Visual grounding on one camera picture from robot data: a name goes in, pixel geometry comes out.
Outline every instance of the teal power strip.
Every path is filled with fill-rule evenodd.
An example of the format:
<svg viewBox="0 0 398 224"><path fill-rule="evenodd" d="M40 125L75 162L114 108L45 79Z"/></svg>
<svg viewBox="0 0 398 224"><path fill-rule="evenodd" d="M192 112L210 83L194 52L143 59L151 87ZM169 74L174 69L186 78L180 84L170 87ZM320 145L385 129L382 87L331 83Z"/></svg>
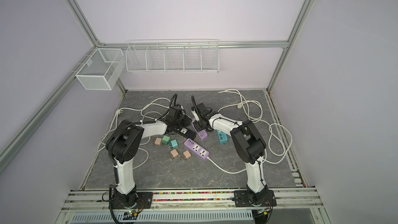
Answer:
<svg viewBox="0 0 398 224"><path fill-rule="evenodd" d="M226 133L224 132L220 132L219 130L217 131L217 136L218 136L218 140L220 141L220 144L224 144L228 141L228 136L226 135Z"/></svg>

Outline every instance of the power strip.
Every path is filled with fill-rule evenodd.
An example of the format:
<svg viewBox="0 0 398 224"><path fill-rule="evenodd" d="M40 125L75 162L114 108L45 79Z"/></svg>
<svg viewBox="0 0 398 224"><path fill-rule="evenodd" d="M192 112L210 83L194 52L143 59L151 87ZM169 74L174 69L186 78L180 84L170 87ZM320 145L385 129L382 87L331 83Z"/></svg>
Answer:
<svg viewBox="0 0 398 224"><path fill-rule="evenodd" d="M190 138L187 138L187 140L184 142L184 145L203 160L205 160L209 156L209 152L207 150L205 150L203 147L198 145L195 141L193 141Z"/></svg>

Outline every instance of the gray tabletop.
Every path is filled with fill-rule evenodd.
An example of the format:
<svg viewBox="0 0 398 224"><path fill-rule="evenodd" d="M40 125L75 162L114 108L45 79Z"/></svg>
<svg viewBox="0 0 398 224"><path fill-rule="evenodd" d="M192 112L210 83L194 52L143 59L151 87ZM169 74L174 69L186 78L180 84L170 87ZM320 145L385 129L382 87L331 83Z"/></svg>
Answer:
<svg viewBox="0 0 398 224"><path fill-rule="evenodd" d="M206 107L212 107L217 111L219 108L236 104L240 102L239 95L232 93L217 93L217 91L128 91L126 97L122 101L121 107L130 107L141 109L151 101L165 97L170 99L174 93L178 94L177 104L181 104L184 109L187 109L187 114L192 116L188 110L192 107L191 95L195 96L196 103L203 102ZM262 119L273 123L271 113L263 91L241 91L242 95L247 100L259 101L263 107ZM158 103L167 105L168 101L159 100ZM260 109L255 104L250 104L250 116L258 117ZM166 108L159 106L150 106L144 113L148 111L157 111L163 113ZM247 117L243 109L237 107L228 107L220 111L225 117L235 120L246 120ZM158 117L155 113L150 113L148 116ZM139 111L125 110L118 119L120 123L124 119L131 121L138 121L142 119ZM268 125L263 122L255 124L264 140L268 141L270 136ZM134 170L134 180L137 184L137 189L160 189L160 188L238 188L246 187L247 173L241 172L239 174L227 174L219 170L208 160L203 160L192 153L192 157L187 161L181 159L181 156L171 160L168 158L168 153L171 149L168 146L154 145L155 137L150 138L150 142L146 145L140 146L149 153L149 159L141 167ZM180 135L171 135L171 139L176 139L178 147L176 150L181 154L186 151L184 146L185 138ZM209 151L209 157L216 162L223 169L236 172L245 168L244 162L236 153L231 137L225 144L220 144L216 132L208 133L208 138L200 141L196 137L195 141ZM148 140L145 138L141 141L144 143ZM283 148L281 144L275 140L271 140L271 148L276 153L281 153ZM147 157L147 154L138 150L134 157L134 165L141 164ZM268 151L267 160L278 161L280 157L273 155ZM264 177L268 187L295 187L294 178L291 174L286 158L279 164L263 164ZM109 184L115 182L113 175L112 162L107 157L107 151L102 150L94 164L92 172L86 183L86 188L107 188Z"/></svg>

